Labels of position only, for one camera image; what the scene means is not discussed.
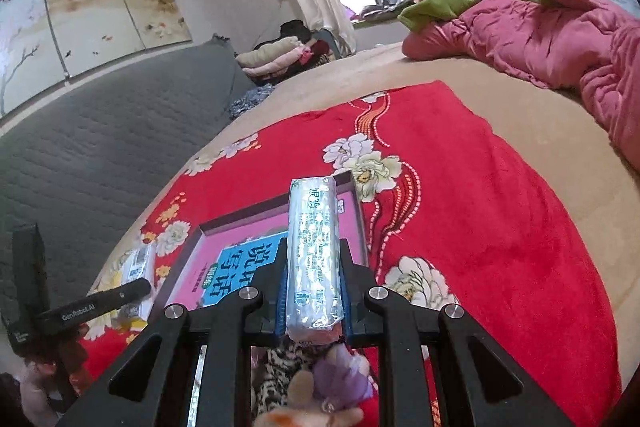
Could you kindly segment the blue patterned cloth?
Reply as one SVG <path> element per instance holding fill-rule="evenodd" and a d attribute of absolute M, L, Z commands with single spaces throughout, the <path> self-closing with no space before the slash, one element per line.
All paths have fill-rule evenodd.
<path fill-rule="evenodd" d="M 264 86 L 257 86 L 246 94 L 242 95 L 239 99 L 234 100 L 229 106 L 229 116 L 232 121 L 239 118 L 244 113 L 259 106 L 264 102 L 274 90 L 274 86 L 271 84 L 265 84 Z"/>

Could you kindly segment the grey quilted headboard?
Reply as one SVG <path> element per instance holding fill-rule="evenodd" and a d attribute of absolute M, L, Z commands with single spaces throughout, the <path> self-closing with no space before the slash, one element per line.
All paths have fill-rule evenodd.
<path fill-rule="evenodd" d="M 252 88 L 213 38 L 107 73 L 1 138 L 1 310 L 17 314 L 12 232 L 38 225 L 52 306 L 84 296 L 114 247 Z"/>

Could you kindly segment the pink quilted comforter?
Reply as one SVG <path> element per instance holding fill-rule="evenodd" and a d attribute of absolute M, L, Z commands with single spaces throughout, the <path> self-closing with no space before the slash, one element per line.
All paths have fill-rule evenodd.
<path fill-rule="evenodd" d="M 409 59 L 469 56 L 548 89 L 573 90 L 639 165 L 639 20 L 609 0 L 480 0 L 447 22 L 411 32 Z"/>

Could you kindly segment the pink plush bunny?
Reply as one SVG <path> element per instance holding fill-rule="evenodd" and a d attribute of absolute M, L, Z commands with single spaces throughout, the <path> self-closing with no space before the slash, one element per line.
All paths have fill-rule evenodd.
<path fill-rule="evenodd" d="M 363 420 L 360 407 L 334 411 L 323 410 L 314 399 L 314 375 L 297 372 L 288 386 L 288 405 L 259 414 L 254 426 L 259 427 L 352 427 Z"/>

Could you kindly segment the painted blossom wall panel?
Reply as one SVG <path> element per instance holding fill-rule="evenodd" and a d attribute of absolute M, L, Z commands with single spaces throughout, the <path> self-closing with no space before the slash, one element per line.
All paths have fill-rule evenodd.
<path fill-rule="evenodd" d="M 1 0 L 1 112 L 107 63 L 190 38 L 176 0 Z"/>

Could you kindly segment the yellow white tissue pack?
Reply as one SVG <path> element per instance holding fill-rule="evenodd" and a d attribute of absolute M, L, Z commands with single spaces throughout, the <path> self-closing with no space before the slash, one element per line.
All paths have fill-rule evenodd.
<path fill-rule="evenodd" d="M 122 266 L 120 283 L 125 284 L 138 279 L 144 279 L 150 284 L 149 293 L 145 296 L 127 303 L 118 311 L 120 322 L 149 319 L 155 297 L 154 286 L 155 243 L 141 243 L 137 248 L 128 253 L 128 257 Z"/>

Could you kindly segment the stack of folded clothes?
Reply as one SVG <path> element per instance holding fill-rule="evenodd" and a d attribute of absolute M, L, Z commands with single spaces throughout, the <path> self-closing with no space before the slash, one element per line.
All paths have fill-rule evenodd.
<path fill-rule="evenodd" d="M 265 86 L 281 83 L 339 57 L 330 32 L 313 32 L 302 20 L 289 20 L 280 26 L 277 39 L 237 54 L 235 60 L 256 86 Z"/>

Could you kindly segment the purple satin scrunchie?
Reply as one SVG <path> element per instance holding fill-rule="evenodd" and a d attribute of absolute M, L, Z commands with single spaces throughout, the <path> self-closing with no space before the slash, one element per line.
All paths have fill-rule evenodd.
<path fill-rule="evenodd" d="M 311 370 L 314 397 L 325 412 L 353 409 L 373 397 L 370 363 L 359 353 L 352 353 L 344 343 L 337 343 Z"/>

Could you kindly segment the red floral blanket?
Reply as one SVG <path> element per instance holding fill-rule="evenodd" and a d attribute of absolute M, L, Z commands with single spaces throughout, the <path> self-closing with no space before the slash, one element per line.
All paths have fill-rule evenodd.
<path fill-rule="evenodd" d="M 201 223 L 288 191 L 355 180 L 371 270 L 413 305 L 460 303 L 578 426 L 620 397 L 613 312 L 547 182 L 443 83 L 288 118 L 195 158 L 134 236 L 177 270 Z"/>

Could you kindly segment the leopard print scrunchie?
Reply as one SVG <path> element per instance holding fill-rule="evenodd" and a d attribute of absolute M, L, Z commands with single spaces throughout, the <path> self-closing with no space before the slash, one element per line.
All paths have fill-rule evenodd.
<path fill-rule="evenodd" d="M 294 375 L 301 369 L 311 369 L 325 352 L 321 347 L 300 346 L 288 337 L 278 347 L 267 348 L 258 364 L 253 418 L 286 407 L 288 386 Z"/>

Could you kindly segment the green white tissue pack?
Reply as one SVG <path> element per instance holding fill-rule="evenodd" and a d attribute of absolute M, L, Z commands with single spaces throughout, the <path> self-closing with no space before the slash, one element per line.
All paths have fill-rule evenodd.
<path fill-rule="evenodd" d="M 285 329 L 294 343 L 326 346 L 342 335 L 341 250 L 336 183 L 294 179 L 288 195 Z"/>

